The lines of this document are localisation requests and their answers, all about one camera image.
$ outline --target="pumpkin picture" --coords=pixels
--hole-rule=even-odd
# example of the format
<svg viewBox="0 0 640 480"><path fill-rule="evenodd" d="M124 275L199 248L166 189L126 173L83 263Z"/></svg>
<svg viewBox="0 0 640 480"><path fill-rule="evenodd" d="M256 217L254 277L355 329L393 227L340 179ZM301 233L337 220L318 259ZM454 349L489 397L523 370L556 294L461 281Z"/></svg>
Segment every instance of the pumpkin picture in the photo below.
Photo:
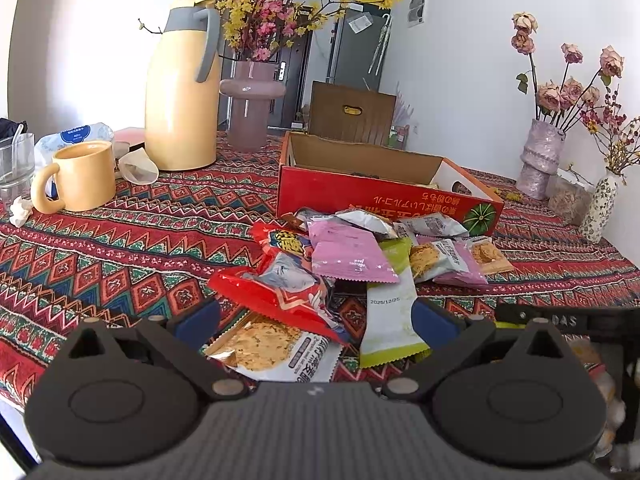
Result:
<svg viewBox="0 0 640 480"><path fill-rule="evenodd" d="M492 204L478 204L466 214L462 225L469 231L469 236L481 236L494 224L495 215Z"/></svg>

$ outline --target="red cardboard box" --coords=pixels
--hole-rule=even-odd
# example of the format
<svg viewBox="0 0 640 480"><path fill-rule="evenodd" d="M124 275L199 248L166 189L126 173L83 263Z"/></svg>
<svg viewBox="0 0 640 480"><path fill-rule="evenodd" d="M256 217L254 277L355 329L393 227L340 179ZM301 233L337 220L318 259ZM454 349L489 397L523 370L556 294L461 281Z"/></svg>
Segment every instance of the red cardboard box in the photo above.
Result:
<svg viewBox="0 0 640 480"><path fill-rule="evenodd" d="M352 206L394 221L439 211L478 236L494 232L504 202L442 156L288 132L278 216L302 207L335 213Z"/></svg>

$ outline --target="glass cup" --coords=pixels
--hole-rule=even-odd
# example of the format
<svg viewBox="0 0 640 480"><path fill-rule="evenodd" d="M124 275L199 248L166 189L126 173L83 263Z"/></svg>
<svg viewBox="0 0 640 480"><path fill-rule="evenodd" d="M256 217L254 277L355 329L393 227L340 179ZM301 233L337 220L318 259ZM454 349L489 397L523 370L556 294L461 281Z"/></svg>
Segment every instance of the glass cup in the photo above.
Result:
<svg viewBox="0 0 640 480"><path fill-rule="evenodd" d="M33 134L0 140L0 200L6 212L19 196L31 196L34 169Z"/></svg>

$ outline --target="tablecloth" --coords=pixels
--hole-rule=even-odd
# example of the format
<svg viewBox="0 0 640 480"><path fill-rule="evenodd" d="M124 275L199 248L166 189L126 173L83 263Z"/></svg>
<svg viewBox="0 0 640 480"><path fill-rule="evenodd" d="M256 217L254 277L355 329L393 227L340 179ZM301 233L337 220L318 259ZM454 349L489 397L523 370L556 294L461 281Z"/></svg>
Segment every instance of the tablecloth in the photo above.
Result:
<svg viewBox="0 0 640 480"><path fill-rule="evenodd" d="M273 221L281 139L259 153L236 153L218 138L218 158L202 170L161 173L151 186L118 181L116 198L87 212L42 215L23 228L0 220L0 394L23 406L65 336L86 316L131 326L166 317L213 292L215 269L254 266L260 248L248 235L257 219ZM513 190L513 181L476 175ZM498 299L535 305L631 307L640 271L605 241L589 244L544 203L507 202L494 234L515 270L490 277L482 293L423 285L418 293L467 315L492 315ZM245 312L221 299L221 330ZM361 290L339 290L332 307L354 344L344 349L336 381L382 381L410 360L361 370L358 342L366 327Z"/></svg>

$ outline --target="mug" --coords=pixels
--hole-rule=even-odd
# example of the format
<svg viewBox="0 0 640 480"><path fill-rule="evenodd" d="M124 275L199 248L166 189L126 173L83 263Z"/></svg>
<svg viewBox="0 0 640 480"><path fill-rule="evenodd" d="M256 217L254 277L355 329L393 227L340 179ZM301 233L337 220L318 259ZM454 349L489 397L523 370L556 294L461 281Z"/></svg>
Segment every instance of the mug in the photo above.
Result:
<svg viewBox="0 0 640 480"><path fill-rule="evenodd" d="M33 206L44 214L62 209L87 211L105 205L116 194L111 143L89 140L57 150L52 164L36 173L31 184ZM47 180L53 176L58 199L45 193Z"/></svg>

